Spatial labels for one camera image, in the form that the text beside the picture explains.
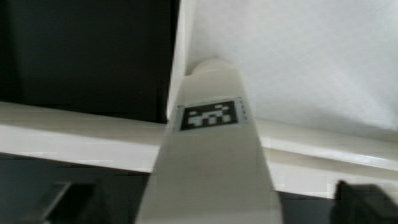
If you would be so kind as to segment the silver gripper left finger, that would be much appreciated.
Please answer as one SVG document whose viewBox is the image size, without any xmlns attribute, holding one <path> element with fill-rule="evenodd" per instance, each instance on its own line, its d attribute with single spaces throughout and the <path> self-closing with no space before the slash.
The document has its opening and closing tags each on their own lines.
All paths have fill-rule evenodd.
<svg viewBox="0 0 398 224">
<path fill-rule="evenodd" d="M 99 182 L 55 182 L 33 211 L 33 224 L 111 224 Z"/>
</svg>

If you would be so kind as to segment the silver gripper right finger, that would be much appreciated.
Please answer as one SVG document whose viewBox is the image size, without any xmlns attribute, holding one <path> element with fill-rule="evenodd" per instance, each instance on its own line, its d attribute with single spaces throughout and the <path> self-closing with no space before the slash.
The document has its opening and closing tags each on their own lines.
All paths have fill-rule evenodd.
<svg viewBox="0 0 398 224">
<path fill-rule="evenodd" d="M 398 203 L 374 184 L 337 182 L 330 224 L 398 224 Z"/>
</svg>

